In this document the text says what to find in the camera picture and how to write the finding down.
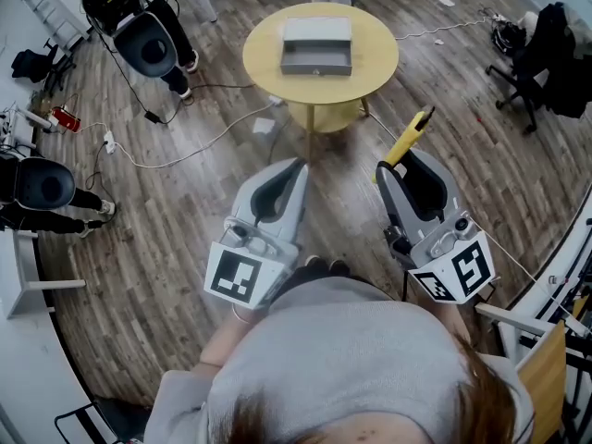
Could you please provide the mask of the wooden chair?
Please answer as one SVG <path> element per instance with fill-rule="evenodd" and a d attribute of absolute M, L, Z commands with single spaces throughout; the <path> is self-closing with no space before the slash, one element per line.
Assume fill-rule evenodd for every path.
<path fill-rule="evenodd" d="M 568 351 L 592 352 L 592 336 L 572 319 L 549 323 L 523 314 L 519 318 L 517 327 L 531 335 L 520 337 L 529 351 L 518 363 L 519 377 L 534 407 L 530 443 L 547 444 L 561 431 L 568 362 L 585 361 Z"/>

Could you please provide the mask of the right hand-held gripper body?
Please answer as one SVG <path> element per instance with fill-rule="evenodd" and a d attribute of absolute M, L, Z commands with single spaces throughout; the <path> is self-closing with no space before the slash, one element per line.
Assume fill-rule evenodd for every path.
<path fill-rule="evenodd" d="M 392 257 L 434 302 L 464 304 L 495 277 L 487 236 L 467 211 L 456 211 L 418 234 L 412 244 L 401 228 L 385 230 Z"/>

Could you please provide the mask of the person's left forearm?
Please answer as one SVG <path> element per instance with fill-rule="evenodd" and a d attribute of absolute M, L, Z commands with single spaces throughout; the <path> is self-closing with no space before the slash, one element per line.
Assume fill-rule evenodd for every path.
<path fill-rule="evenodd" d="M 200 364 L 221 368 L 265 313 L 231 304 L 230 312 L 203 347 Z"/>

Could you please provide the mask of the yellow utility knife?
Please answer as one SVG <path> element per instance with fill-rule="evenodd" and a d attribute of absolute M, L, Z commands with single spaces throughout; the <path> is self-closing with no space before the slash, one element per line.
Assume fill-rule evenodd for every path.
<path fill-rule="evenodd" d="M 435 107 L 425 106 L 420 110 L 403 131 L 401 136 L 395 140 L 395 144 L 384 157 L 383 161 L 390 167 L 395 167 L 402 157 L 415 145 L 424 134 L 426 125 L 433 116 Z"/>

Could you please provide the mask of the white metal frame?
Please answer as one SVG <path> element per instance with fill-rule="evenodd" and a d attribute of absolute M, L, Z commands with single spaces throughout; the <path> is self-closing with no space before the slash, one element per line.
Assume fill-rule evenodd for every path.
<path fill-rule="evenodd" d="M 558 246 L 536 273 L 531 273 L 493 237 L 488 239 L 529 279 L 525 293 L 510 307 L 512 313 L 549 322 L 554 314 L 566 321 L 576 335 L 592 336 L 592 328 L 567 306 L 568 294 L 574 292 L 588 259 L 592 259 L 592 191 L 582 201 Z"/>

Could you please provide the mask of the black bag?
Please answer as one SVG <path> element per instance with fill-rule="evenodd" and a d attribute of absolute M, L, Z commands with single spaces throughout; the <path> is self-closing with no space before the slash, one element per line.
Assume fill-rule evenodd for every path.
<path fill-rule="evenodd" d="M 491 42 L 505 56 L 513 56 L 526 46 L 526 29 L 506 20 L 495 18 Z"/>

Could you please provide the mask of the person's grey sweater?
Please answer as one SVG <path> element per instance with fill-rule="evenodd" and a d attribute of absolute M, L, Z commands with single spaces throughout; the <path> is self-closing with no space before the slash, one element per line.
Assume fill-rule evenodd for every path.
<path fill-rule="evenodd" d="M 221 368 L 163 375 L 144 444 L 529 444 L 534 407 L 506 358 L 478 352 L 439 303 L 345 277 L 261 309 Z"/>

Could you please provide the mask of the person's right forearm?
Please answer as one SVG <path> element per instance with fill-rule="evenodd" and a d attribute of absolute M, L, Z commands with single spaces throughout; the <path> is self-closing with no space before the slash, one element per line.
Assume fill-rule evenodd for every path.
<path fill-rule="evenodd" d="M 471 341 L 469 329 L 464 323 L 456 304 L 440 304 L 438 306 L 438 318 L 452 335 L 459 336 L 467 342 Z"/>

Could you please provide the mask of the black office chair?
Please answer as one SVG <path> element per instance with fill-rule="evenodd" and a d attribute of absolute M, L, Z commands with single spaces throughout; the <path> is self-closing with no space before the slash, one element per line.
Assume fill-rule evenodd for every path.
<path fill-rule="evenodd" d="M 47 54 L 41 55 L 30 49 L 20 51 L 11 64 L 13 79 L 29 79 L 32 83 L 43 83 L 43 91 L 52 97 L 58 88 L 64 90 L 63 79 L 66 72 L 75 68 L 72 56 L 55 62 L 58 50 L 57 44 L 46 41 L 44 47 L 49 49 Z"/>
<path fill-rule="evenodd" d="M 498 75 L 514 88 L 514 92 L 505 99 L 495 102 L 495 107 L 498 110 L 509 105 L 516 98 L 523 100 L 530 119 L 530 123 L 524 129 L 525 134 L 531 134 L 537 130 L 535 112 L 545 103 L 545 95 L 543 85 L 536 80 L 536 76 L 548 70 L 550 65 L 552 62 L 548 56 L 535 55 L 533 52 L 523 50 L 513 58 L 510 73 L 493 65 L 485 67 L 486 75 Z"/>

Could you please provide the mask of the grey metal drawer box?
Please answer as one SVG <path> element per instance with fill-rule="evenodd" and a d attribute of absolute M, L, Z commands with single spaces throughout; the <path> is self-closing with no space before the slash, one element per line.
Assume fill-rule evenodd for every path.
<path fill-rule="evenodd" d="M 352 74 L 352 25 L 346 17 L 288 18 L 282 35 L 283 75 Z"/>

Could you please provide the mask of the silver ladder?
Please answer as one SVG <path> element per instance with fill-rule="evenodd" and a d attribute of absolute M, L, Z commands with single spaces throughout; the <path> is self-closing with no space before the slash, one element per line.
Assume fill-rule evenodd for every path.
<path fill-rule="evenodd" d="M 41 23 L 50 41 L 66 57 L 81 41 L 88 41 L 87 26 L 79 20 L 62 0 L 20 0 Z"/>

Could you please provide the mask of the round yellow table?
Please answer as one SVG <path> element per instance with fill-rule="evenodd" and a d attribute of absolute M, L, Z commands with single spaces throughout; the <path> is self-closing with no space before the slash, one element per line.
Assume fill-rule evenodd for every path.
<path fill-rule="evenodd" d="M 348 18 L 351 22 L 351 75 L 283 75 L 280 60 L 283 29 L 288 19 Z M 314 156 L 315 136 L 325 131 L 321 115 L 329 106 L 330 122 L 342 130 L 359 116 L 369 114 L 367 97 L 384 86 L 397 68 L 399 48 L 389 28 L 378 18 L 354 6 L 306 3 L 289 6 L 263 19 L 249 34 L 242 51 L 245 70 L 256 86 L 289 105 L 293 118 L 306 130 L 307 158 Z M 353 111 L 344 119 L 332 106 Z"/>

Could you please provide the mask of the black metal chair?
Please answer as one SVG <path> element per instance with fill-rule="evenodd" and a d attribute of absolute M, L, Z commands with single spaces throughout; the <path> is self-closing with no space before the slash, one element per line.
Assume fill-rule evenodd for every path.
<path fill-rule="evenodd" d="M 96 397 L 89 404 L 54 418 L 54 426 L 65 444 L 74 444 L 62 422 L 74 419 L 91 444 L 143 444 L 151 409 L 118 399 Z"/>

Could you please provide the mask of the dark jacket pile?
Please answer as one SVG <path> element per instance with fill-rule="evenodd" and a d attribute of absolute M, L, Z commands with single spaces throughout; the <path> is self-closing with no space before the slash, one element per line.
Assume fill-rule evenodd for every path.
<path fill-rule="evenodd" d="M 532 78 L 547 71 L 542 104 L 558 116 L 580 118 L 592 102 L 592 28 L 563 2 L 545 6 L 529 43 L 513 57 L 513 70 Z"/>

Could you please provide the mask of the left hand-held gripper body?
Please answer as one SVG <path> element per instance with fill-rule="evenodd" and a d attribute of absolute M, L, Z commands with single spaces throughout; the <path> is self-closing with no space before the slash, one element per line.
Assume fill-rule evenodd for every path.
<path fill-rule="evenodd" d="M 228 217 L 221 240 L 211 244 L 204 291 L 249 310 L 267 306 L 297 262 L 297 230 Z"/>

